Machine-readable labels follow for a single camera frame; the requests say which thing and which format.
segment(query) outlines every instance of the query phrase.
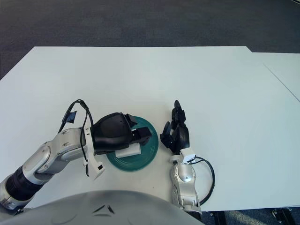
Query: silver robot arm segment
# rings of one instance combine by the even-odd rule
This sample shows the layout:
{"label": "silver robot arm segment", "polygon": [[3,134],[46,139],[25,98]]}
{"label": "silver robot arm segment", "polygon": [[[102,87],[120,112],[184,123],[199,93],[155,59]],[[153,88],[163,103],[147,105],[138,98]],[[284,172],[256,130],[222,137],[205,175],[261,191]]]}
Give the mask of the silver robot arm segment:
{"label": "silver robot arm segment", "polygon": [[[20,211],[54,174],[62,171],[70,161],[83,157],[80,134],[81,128],[61,131],[53,140],[42,144],[15,173],[0,183],[0,205],[6,213],[14,215]],[[84,166],[95,179],[105,168],[102,162],[94,158],[89,127],[84,128],[82,144],[87,155]]]}

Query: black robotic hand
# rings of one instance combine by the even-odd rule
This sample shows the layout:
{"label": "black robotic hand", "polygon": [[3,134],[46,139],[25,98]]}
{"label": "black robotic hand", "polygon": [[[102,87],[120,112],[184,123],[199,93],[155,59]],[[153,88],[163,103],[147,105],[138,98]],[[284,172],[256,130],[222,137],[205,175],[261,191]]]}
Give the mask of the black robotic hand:
{"label": "black robotic hand", "polygon": [[160,135],[161,142],[175,155],[179,155],[181,149],[189,147],[189,134],[188,128],[184,124],[185,120],[184,110],[176,100],[172,110],[172,122],[166,122],[163,133]]}

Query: gray carpet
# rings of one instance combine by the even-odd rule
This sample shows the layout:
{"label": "gray carpet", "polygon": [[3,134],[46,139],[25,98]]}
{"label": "gray carpet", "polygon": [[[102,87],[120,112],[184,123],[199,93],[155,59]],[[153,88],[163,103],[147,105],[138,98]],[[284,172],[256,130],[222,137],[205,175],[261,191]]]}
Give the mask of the gray carpet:
{"label": "gray carpet", "polygon": [[0,78],[34,46],[246,45],[300,53],[290,0],[0,0]]}

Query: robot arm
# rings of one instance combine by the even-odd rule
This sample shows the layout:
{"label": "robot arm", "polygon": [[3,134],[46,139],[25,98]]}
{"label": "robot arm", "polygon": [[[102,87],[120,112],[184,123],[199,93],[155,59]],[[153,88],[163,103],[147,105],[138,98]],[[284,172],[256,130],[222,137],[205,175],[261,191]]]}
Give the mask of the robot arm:
{"label": "robot arm", "polygon": [[96,154],[124,149],[132,143],[143,145],[151,137],[147,127],[132,131],[136,124],[134,117],[118,112],[105,116],[95,125],[84,122],[82,128],[62,130],[68,122],[66,118],[71,114],[70,110],[69,107],[54,139],[42,144],[21,167],[0,183],[0,214],[14,215],[23,209],[34,194],[70,161],[85,156],[83,166],[94,180],[105,170],[103,163],[94,158]]}

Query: robotic hand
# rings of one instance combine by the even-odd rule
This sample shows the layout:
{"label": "robotic hand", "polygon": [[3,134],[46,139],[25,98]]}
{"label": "robotic hand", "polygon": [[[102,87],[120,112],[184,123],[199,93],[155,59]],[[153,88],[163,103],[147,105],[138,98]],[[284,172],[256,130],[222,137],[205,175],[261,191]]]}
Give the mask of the robotic hand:
{"label": "robotic hand", "polygon": [[[74,123],[75,112],[71,112],[75,103],[86,110],[81,128],[63,130],[67,122]],[[87,176],[96,179],[105,170],[102,162],[97,162],[95,155],[106,154],[129,147],[130,144],[145,145],[151,133],[147,127],[131,128],[135,118],[119,112],[107,115],[96,124],[87,105],[82,100],[73,102],[68,108],[53,140],[42,144],[38,150],[15,173],[0,183],[0,213],[14,215],[21,211],[56,173],[67,164],[84,156],[83,165]]]}
{"label": "robotic hand", "polygon": [[[182,110],[178,100],[176,100],[174,109],[172,110],[172,122],[165,124],[165,128],[160,135],[160,140],[174,154],[170,158],[170,162],[174,165],[171,170],[173,204],[196,219],[201,220],[202,212],[200,205],[205,203],[212,194],[215,186],[215,173],[211,164],[207,160],[197,157],[192,148],[190,148],[188,128],[184,124],[185,120],[184,110]],[[202,161],[210,167],[213,182],[207,196],[199,202],[195,190],[196,173],[192,164]]]}

